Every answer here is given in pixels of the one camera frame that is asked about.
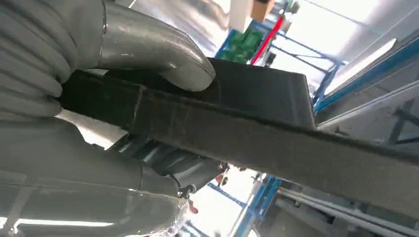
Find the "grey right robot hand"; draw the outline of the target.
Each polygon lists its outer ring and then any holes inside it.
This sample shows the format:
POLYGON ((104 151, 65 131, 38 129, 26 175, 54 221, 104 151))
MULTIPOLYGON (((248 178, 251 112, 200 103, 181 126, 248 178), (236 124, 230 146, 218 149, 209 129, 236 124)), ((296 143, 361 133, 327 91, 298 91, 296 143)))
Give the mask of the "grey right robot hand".
POLYGON ((172 236, 189 200, 146 163, 87 143, 58 118, 78 69, 156 70, 187 91, 215 71, 182 31, 106 0, 0 3, 0 234, 172 236))

